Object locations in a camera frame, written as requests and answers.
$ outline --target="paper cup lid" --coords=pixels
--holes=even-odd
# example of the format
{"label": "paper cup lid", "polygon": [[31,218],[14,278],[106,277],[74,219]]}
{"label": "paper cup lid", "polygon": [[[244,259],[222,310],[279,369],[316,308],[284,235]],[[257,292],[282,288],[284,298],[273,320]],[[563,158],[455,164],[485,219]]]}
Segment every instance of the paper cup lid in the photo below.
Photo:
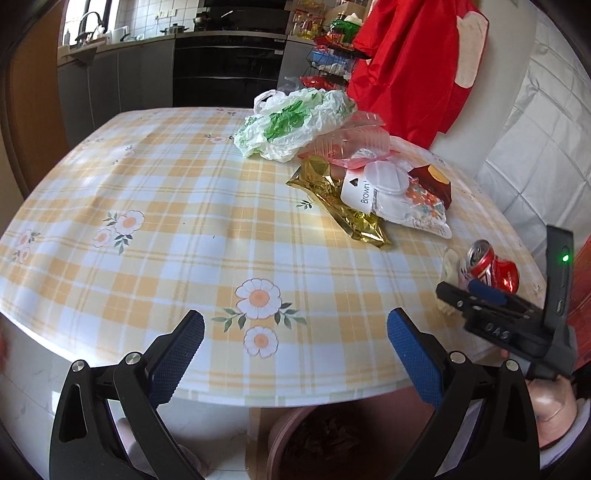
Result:
{"label": "paper cup lid", "polygon": [[378,192],[402,195],[410,184],[404,170],[389,161],[374,161],[365,166],[365,178]]}

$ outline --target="flower pattern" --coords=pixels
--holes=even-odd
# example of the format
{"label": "flower pattern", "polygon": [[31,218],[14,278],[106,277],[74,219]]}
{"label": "flower pattern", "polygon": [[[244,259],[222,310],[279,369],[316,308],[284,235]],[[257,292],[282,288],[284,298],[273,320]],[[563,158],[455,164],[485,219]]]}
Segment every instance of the flower pattern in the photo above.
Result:
{"label": "flower pattern", "polygon": [[106,227],[97,232],[92,244],[96,248],[104,247],[114,237],[115,248],[119,248],[119,255],[121,255],[129,245],[129,241],[134,239],[133,233],[144,224],[144,220],[144,214],[138,210],[128,210],[121,214],[109,212],[107,218],[103,220],[106,222]]}
{"label": "flower pattern", "polygon": [[23,248],[18,253],[18,261],[20,263],[25,263],[25,260],[29,257],[29,254],[30,253],[31,253],[31,248],[30,247]]}
{"label": "flower pattern", "polygon": [[129,210],[124,215],[119,215],[115,221],[115,232],[121,235],[131,235],[144,224],[144,214],[137,210]]}
{"label": "flower pattern", "polygon": [[31,232],[31,229],[29,229],[18,237],[17,252],[20,252],[22,249],[28,247],[32,235],[33,233]]}
{"label": "flower pattern", "polygon": [[303,207],[304,210],[307,210],[308,208],[311,209],[312,208],[312,202],[309,200],[302,200],[301,202],[299,202],[296,207]]}
{"label": "flower pattern", "polygon": [[226,316],[212,318],[213,322],[224,324],[224,332],[234,325],[235,320],[242,330],[247,319],[265,320],[271,316],[277,325],[283,322],[289,330],[293,322],[306,325],[299,310],[291,308],[290,301],[283,302],[279,287],[266,278],[246,280],[236,289],[236,297],[241,299],[236,303],[237,310],[223,309]]}
{"label": "flower pattern", "polygon": [[236,289],[236,297],[243,299],[236,308],[253,320],[265,319],[281,307],[279,288],[264,278],[246,280]]}
{"label": "flower pattern", "polygon": [[41,235],[39,232],[33,232],[30,228],[18,236],[17,247],[12,254],[12,261],[18,260],[19,263],[25,263],[25,260],[31,253],[31,244]]}
{"label": "flower pattern", "polygon": [[244,350],[250,356],[260,355],[269,358],[276,353],[279,340],[273,330],[267,327],[255,326],[246,331],[244,336]]}
{"label": "flower pattern", "polygon": [[110,228],[103,228],[96,234],[92,244],[97,248],[102,247],[109,243],[109,240],[111,240],[111,235],[112,231]]}

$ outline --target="pot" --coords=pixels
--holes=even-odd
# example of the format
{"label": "pot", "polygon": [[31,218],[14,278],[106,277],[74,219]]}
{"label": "pot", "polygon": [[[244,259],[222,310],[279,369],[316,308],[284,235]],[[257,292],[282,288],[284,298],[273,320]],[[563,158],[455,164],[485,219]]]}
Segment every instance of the pot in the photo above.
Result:
{"label": "pot", "polygon": [[[345,403],[295,408],[284,414],[268,437],[268,480],[387,480],[400,466],[433,408],[423,403],[414,387]],[[297,428],[306,418],[338,415],[350,419],[361,444],[349,452],[346,462],[284,458]]]}
{"label": "pot", "polygon": [[164,35],[176,35],[177,33],[183,33],[187,27],[173,23],[170,27],[160,30]]}
{"label": "pot", "polygon": [[195,18],[193,18],[193,23],[195,24],[195,31],[202,31],[206,30],[207,26],[210,22],[209,15],[206,12],[198,13]]}

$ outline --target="crushed can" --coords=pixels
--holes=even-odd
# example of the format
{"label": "crushed can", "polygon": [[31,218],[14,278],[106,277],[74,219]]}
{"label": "crushed can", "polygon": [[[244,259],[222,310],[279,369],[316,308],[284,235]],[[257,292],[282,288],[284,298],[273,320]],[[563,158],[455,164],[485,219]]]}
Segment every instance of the crushed can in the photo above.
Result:
{"label": "crushed can", "polygon": [[487,240],[477,240],[466,256],[466,268],[484,284],[498,290],[516,293],[519,288],[519,271],[511,260],[496,256]]}

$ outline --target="white flower print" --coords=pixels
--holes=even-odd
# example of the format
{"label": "white flower print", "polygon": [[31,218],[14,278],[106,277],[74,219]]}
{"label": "white flower print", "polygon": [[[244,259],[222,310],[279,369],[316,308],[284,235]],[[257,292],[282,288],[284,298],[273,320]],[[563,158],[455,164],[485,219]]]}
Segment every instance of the white flower print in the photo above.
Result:
{"label": "white flower print", "polygon": [[130,235],[139,230],[144,223],[144,214],[137,210],[129,210],[115,222],[115,232],[120,235]]}
{"label": "white flower print", "polygon": [[269,358],[277,351],[278,346],[277,335],[267,327],[252,327],[244,336],[244,349],[250,356],[260,355],[261,358]]}
{"label": "white flower print", "polygon": [[236,289],[236,296],[243,299],[236,308],[253,320],[265,319],[281,307],[279,288],[264,278],[246,280]]}
{"label": "white flower print", "polygon": [[109,243],[109,240],[111,240],[111,235],[112,235],[112,231],[110,228],[102,228],[96,234],[96,237],[92,241],[92,244],[97,248],[102,247],[102,246]]}
{"label": "white flower print", "polygon": [[25,263],[25,260],[29,257],[29,254],[31,253],[31,249],[29,247],[23,248],[22,250],[19,250],[18,252],[18,261],[20,263]]}
{"label": "white flower print", "polygon": [[29,240],[31,239],[33,232],[31,229],[26,230],[24,233],[19,235],[17,240],[17,252],[20,252],[22,249],[26,248],[30,243]]}

